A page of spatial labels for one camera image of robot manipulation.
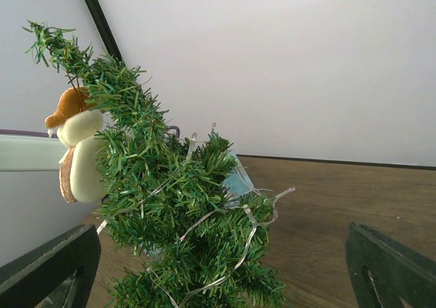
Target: fairy light wire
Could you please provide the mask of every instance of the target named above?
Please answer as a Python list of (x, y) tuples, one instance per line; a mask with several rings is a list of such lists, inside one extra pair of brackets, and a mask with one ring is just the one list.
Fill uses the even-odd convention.
[[(272, 217), (272, 219), (271, 219), (270, 221), (267, 221), (267, 222), (264, 222), (264, 223), (258, 223), (258, 222), (255, 220), (255, 217), (253, 216), (253, 214), (252, 214), (252, 212), (251, 212), (251, 209), (250, 209), (247, 205), (244, 205), (243, 207), (234, 207), (235, 209), (244, 209), (244, 212), (247, 214), (248, 218), (250, 219), (250, 222), (251, 222), (252, 225), (253, 225), (253, 226), (252, 226), (252, 229), (251, 229), (251, 231), (250, 231), (250, 234), (249, 234), (249, 236), (248, 236), (248, 239), (247, 239), (247, 241), (246, 241), (246, 243), (245, 243), (244, 252), (243, 252), (243, 254), (242, 254), (240, 260), (238, 261), (238, 263), (236, 264), (236, 266), (233, 268), (232, 272), (230, 272), (230, 274), (228, 274), (228, 275), (226, 275), (226, 276), (223, 276), (223, 277), (219, 278), (218, 280), (216, 280), (216, 281), (214, 281), (214, 282), (212, 282), (212, 283), (210, 283), (210, 284), (208, 284), (208, 285), (206, 285), (206, 286), (204, 286), (204, 287), (202, 287), (202, 288), (198, 288), (198, 289), (195, 289), (195, 290), (192, 290), (192, 291), (187, 292), (187, 293), (186, 293), (186, 297), (182, 300), (182, 302), (181, 302), (179, 305), (178, 305), (177, 303), (174, 302), (174, 299), (173, 299), (173, 298), (168, 294), (168, 291), (167, 291), (167, 290), (165, 290), (165, 289), (163, 289), (162, 287), (160, 287), (160, 288), (161, 288), (161, 289), (162, 289), (162, 290), (163, 290), (163, 291), (168, 295), (168, 297), (170, 298), (173, 307), (174, 307), (174, 308), (182, 308), (182, 307), (185, 305), (185, 303), (186, 303), (186, 302), (187, 302), (187, 301), (188, 301), (188, 300), (189, 300), (193, 295), (195, 295), (195, 294), (197, 294), (197, 293), (200, 293), (200, 292), (203, 292), (203, 291), (206, 291), (206, 290), (209, 290), (209, 289), (213, 288), (214, 286), (221, 285), (221, 284), (224, 283), (224, 282), (225, 282), (229, 277), (231, 277), (231, 276), (232, 276), (232, 273), (233, 273), (236, 269), (238, 269), (238, 268), (239, 268), (239, 267), (244, 263), (245, 258), (247, 257), (248, 250), (249, 250), (249, 248), (250, 248), (251, 242), (252, 242), (252, 240), (253, 240), (253, 237), (255, 236), (256, 231), (258, 230), (258, 227), (259, 227), (259, 226), (267, 226), (267, 225), (269, 225), (269, 224), (271, 224), (271, 223), (274, 223), (274, 221), (278, 218), (279, 214), (278, 214), (278, 212), (277, 212), (277, 208), (276, 208), (277, 200), (280, 199), (281, 197), (285, 196), (286, 194), (295, 191), (295, 189), (296, 189), (295, 187), (291, 187), (291, 188), (289, 188), (289, 189), (287, 189), (287, 190), (281, 192), (280, 194), (278, 194), (278, 195), (276, 195), (276, 196), (274, 197), (274, 199), (272, 200), (273, 217)], [(188, 230), (188, 232), (189, 232), (190, 230), (193, 230), (196, 226), (200, 225), (201, 222), (203, 222), (205, 219), (207, 219), (208, 217), (210, 217), (210, 216), (211, 216), (213, 213), (215, 213), (215, 212), (217, 212), (217, 211), (213, 211), (213, 212), (210, 212), (210, 213), (208, 213), (207, 215), (205, 215), (205, 216), (204, 216), (203, 218), (201, 218), (197, 223), (195, 223), (192, 227), (190, 227), (189, 230)], [(185, 239), (185, 237), (186, 237), (186, 235), (187, 235), (188, 232), (186, 232), (186, 233), (183, 235), (183, 239)]]
[[(215, 132), (215, 127), (216, 127), (216, 123), (213, 123), (213, 128), (212, 128), (212, 133)], [(193, 134), (192, 139), (191, 139), (191, 143), (189, 144), (189, 149), (188, 149), (188, 155), (186, 157), (186, 160), (182, 163), (182, 165), (188, 161), (193, 153), (193, 148), (196, 145), (196, 140), (197, 140), (197, 134)], [(172, 173), (172, 175), (165, 181), (163, 182), (158, 188), (156, 188), (155, 190), (153, 190), (145, 199), (137, 202), (135, 204), (135, 206), (133, 207), (129, 207), (128, 209), (121, 209), (120, 211), (117, 211), (112, 217), (121, 214), (121, 213), (127, 213), (130, 211), (133, 211), (134, 209), (136, 209), (138, 206), (141, 206), (146, 202), (146, 199), (150, 198), (151, 196), (154, 196), (156, 194), (158, 194), (161, 190), (164, 189), (164, 187), (172, 180), (172, 177), (178, 172), (178, 169), (180, 168), (180, 166)], [(262, 195), (261, 191), (271, 191), (269, 189), (256, 189), (252, 184), (248, 183), (243, 177), (242, 175), (240, 175), (240, 168), (243, 168), (242, 165), (240, 164), (240, 162), (238, 162), (238, 168), (235, 168), (235, 175), (236, 177), (238, 177), (238, 179), (240, 179), (248, 188), (249, 191), (244, 192), (243, 194), (239, 194), (237, 196), (231, 197), (228, 201), (236, 201), (238, 198), (249, 194), (251, 192), (256, 193), (257, 195)], [(243, 209), (244, 212), (247, 214), (251, 224), (252, 224), (252, 229), (250, 231), (250, 234), (247, 238), (247, 241), (245, 242), (245, 248), (244, 248), (244, 252), (240, 258), (240, 260), (238, 261), (238, 263), (235, 265), (235, 267), (232, 269), (232, 271), (230, 272), (230, 274), (223, 276), (219, 279), (217, 279), (216, 281), (202, 287), (202, 288), (198, 288), (192, 291), (187, 292), (185, 295), (185, 298), (182, 300), (182, 302), (180, 303), (180, 305), (177, 304), (177, 302), (174, 300), (174, 298), (172, 298), (171, 294), (169, 293), (169, 291), (167, 291), (166, 289), (164, 289), (163, 287), (159, 286), (159, 288), (165, 292), (165, 294), (168, 296), (168, 298), (170, 299), (170, 302), (172, 303), (174, 308), (183, 308), (183, 306), (185, 305), (185, 303), (195, 294), (209, 290), (215, 286), (221, 285), (223, 282), (225, 282), (229, 277), (232, 276), (233, 272), (238, 269), (245, 261), (245, 258), (247, 257), (248, 254), (248, 250), (250, 248), (251, 242), (255, 236), (255, 233), (258, 229), (259, 226), (268, 226), (271, 223), (274, 223), (276, 221), (276, 219), (279, 216), (279, 213), (277, 211), (276, 208), (276, 203), (277, 200), (280, 199), (281, 197), (289, 194), (290, 192), (295, 191), (295, 187), (291, 187), (283, 192), (281, 192), (280, 194), (277, 194), (273, 199), (272, 199), (272, 219), (270, 221), (267, 222), (263, 222), (263, 223), (259, 223), (256, 221), (255, 217), (253, 216), (253, 213), (251, 212), (251, 209), (248, 207), (248, 205), (244, 205), (243, 207), (237, 206), (237, 207), (232, 207), (232, 209)], [(187, 231), (186, 233), (184, 233), (184, 235), (182, 235), (182, 237), (180, 237), (180, 240), (178, 241), (178, 243), (182, 243), (186, 236), (197, 226), (199, 226), (203, 221), (205, 221), (206, 219), (208, 219), (211, 215), (213, 215), (216, 212), (221, 212), (221, 213), (225, 213), (225, 210), (221, 209), (221, 210), (215, 210), (215, 211), (211, 211), (209, 213), (207, 213), (205, 216), (203, 216), (202, 218), (200, 218), (197, 222), (194, 223), (194, 225), (192, 225)], [(105, 219), (100, 226), (97, 229), (97, 234), (100, 234), (101, 231), (106, 227), (108, 223), (108, 219)], [(159, 278), (159, 275), (157, 275), (156, 272), (152, 271), (151, 268), (147, 268), (147, 271), (149, 273), (154, 274), (154, 276), (156, 276), (157, 278)], [(153, 283), (156, 283), (155, 280), (151, 277), (151, 280)]]

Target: green pine branch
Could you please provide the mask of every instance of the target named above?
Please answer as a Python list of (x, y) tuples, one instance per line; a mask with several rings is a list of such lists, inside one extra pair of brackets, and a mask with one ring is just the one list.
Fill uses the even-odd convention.
[[(166, 111), (137, 81), (139, 67), (129, 69), (108, 54), (92, 59), (91, 46), (81, 50), (77, 37), (65, 39), (71, 30), (29, 24), (26, 30), (36, 35), (30, 48), (36, 63), (51, 64), (72, 84), (82, 83), (89, 101), (97, 104), (94, 109), (109, 112), (114, 121), (98, 135), (106, 145), (97, 167), (109, 193), (99, 214), (108, 219), (109, 235), (119, 247), (161, 252), (143, 271), (126, 271), (116, 281), (111, 289), (115, 306), (173, 307), (168, 294), (180, 304), (187, 292), (227, 276), (221, 285), (193, 295), (184, 307), (248, 307), (243, 294), (256, 305), (280, 307), (283, 285), (276, 272), (260, 264), (267, 227), (258, 227), (245, 262), (234, 270), (252, 224), (244, 210), (225, 209), (223, 181), (236, 167), (230, 142), (212, 133), (187, 160), (189, 139), (183, 143), (168, 132)], [(247, 204), (258, 222), (266, 222), (273, 205), (265, 199), (249, 194), (240, 204)]]

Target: snowman ornament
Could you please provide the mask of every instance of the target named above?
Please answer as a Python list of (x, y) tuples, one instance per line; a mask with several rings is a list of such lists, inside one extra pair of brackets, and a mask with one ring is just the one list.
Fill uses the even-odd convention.
[(54, 114), (46, 118), (46, 127), (58, 127), (57, 137), (67, 148), (59, 162), (61, 194), (66, 202), (92, 203), (107, 194), (102, 185), (102, 175), (96, 166), (97, 152), (104, 140), (96, 137), (102, 130), (103, 114), (95, 105), (86, 103), (87, 89), (73, 87), (66, 90)]

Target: black beam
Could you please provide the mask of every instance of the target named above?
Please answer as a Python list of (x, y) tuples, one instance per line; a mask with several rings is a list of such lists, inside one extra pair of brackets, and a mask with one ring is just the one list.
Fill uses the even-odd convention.
[(108, 51), (109, 55), (118, 59), (118, 61), (123, 61), (121, 52), (118, 45), (115, 42), (115, 38), (110, 30), (108, 21), (104, 16), (102, 7), (98, 0), (84, 0), (88, 6), (89, 12), (91, 13), (95, 26), (103, 39), (104, 46)]

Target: white wall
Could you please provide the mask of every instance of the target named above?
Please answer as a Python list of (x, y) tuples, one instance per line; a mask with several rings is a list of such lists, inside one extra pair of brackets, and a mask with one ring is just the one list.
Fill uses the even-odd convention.
[(100, 3), (185, 136), (216, 121), (237, 153), (436, 166), (436, 0)]
[[(45, 132), (67, 78), (24, 52), (34, 35), (26, 20), (77, 28), (79, 44), (102, 41), (83, 0), (0, 0), (0, 128)], [(59, 192), (58, 172), (0, 172), (0, 266), (77, 225), (93, 210), (67, 204)]]

